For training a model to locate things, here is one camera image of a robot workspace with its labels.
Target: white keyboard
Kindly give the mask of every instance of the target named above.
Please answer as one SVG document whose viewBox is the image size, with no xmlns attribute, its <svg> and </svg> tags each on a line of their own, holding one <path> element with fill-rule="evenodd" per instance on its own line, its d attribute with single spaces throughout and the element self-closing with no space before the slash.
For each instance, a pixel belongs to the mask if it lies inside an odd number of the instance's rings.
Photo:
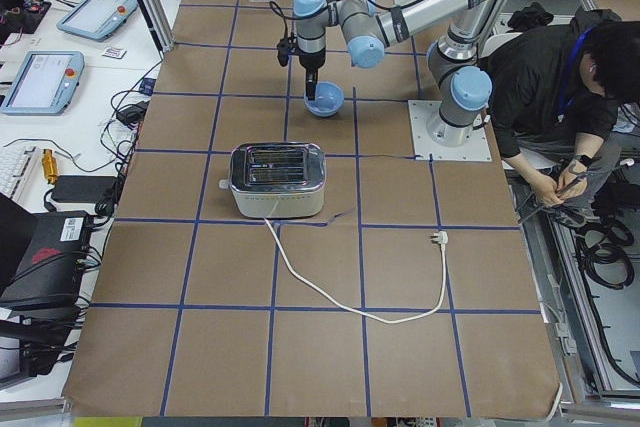
<svg viewBox="0 0 640 427">
<path fill-rule="evenodd" d="M 0 193 L 19 203 L 29 178 L 42 165 L 42 149 L 33 145 L 0 147 Z"/>
</svg>

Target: black shirt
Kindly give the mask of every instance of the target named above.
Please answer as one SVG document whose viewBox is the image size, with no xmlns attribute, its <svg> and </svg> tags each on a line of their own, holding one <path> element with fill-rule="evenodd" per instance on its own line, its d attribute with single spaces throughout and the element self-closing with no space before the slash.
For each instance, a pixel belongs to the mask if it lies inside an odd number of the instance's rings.
<svg viewBox="0 0 640 427">
<path fill-rule="evenodd" d="M 538 27 L 514 38 L 480 67 L 493 81 L 489 100 L 491 122 L 503 158 L 520 153 L 515 133 L 539 134 L 543 140 L 573 142 L 578 132 L 607 139 L 617 118 L 618 103 L 592 94 L 582 83 L 578 52 L 569 67 L 565 99 L 570 102 L 560 122 L 560 90 L 564 69 L 580 35 L 608 20 L 619 20 L 611 11 L 578 11 L 569 25 Z"/>
</svg>

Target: person's hand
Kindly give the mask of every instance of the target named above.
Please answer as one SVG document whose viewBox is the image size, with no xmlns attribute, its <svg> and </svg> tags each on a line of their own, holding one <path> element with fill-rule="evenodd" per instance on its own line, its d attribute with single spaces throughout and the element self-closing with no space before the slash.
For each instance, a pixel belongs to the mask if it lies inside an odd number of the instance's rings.
<svg viewBox="0 0 640 427">
<path fill-rule="evenodd" d="M 544 204 L 545 207 L 553 207 L 564 202 L 556 194 L 558 184 L 553 178 L 548 175 L 544 175 L 538 172 L 538 175 L 529 179 L 529 185 L 536 195 L 538 200 Z"/>
<path fill-rule="evenodd" d="M 567 166 L 567 168 L 560 173 L 560 177 L 558 177 L 557 191 L 560 191 L 564 187 L 569 185 L 576 178 L 576 174 L 580 172 L 584 172 L 585 170 L 587 170 L 586 166 L 582 165 L 580 162 L 572 161 Z M 572 197 L 577 197 L 579 195 L 582 195 L 586 188 L 587 188 L 587 179 L 582 179 L 580 182 L 577 182 L 576 184 L 569 187 L 562 194 L 559 194 L 558 197 L 562 200 L 571 199 Z"/>
</svg>

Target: tablet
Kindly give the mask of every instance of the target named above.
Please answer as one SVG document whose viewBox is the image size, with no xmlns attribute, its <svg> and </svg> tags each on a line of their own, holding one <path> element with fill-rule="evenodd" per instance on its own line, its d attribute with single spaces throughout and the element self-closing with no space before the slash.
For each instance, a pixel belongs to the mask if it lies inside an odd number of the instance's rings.
<svg viewBox="0 0 640 427">
<path fill-rule="evenodd" d="M 31 51 L 0 105 L 9 115 L 58 115 L 69 105 L 84 69 L 82 53 Z"/>
<path fill-rule="evenodd" d="M 64 32 L 101 41 L 113 35 L 137 7 L 136 0 L 82 0 L 57 25 Z"/>
</svg>

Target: blue lanyard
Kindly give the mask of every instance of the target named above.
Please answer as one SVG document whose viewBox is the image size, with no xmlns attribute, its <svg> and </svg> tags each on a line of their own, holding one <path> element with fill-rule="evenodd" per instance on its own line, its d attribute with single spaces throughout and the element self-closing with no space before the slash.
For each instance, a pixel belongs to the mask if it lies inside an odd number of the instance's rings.
<svg viewBox="0 0 640 427">
<path fill-rule="evenodd" d="M 578 54 L 580 53 L 580 49 L 582 49 L 582 44 L 584 44 L 584 39 L 587 38 L 587 34 L 593 30 L 593 27 L 585 30 L 582 35 L 578 38 L 576 45 L 573 46 L 573 50 L 571 50 L 571 54 L 569 55 L 569 60 L 567 61 L 567 65 L 564 67 L 564 72 L 562 73 L 562 82 L 560 83 L 560 99 L 558 101 L 558 120 L 562 121 L 564 118 L 564 114 L 567 111 L 567 107 L 570 107 L 573 104 L 573 99 L 569 99 L 567 101 L 567 87 L 569 85 L 569 76 L 571 75 L 571 70 L 573 69 L 574 64 L 578 58 Z"/>
</svg>

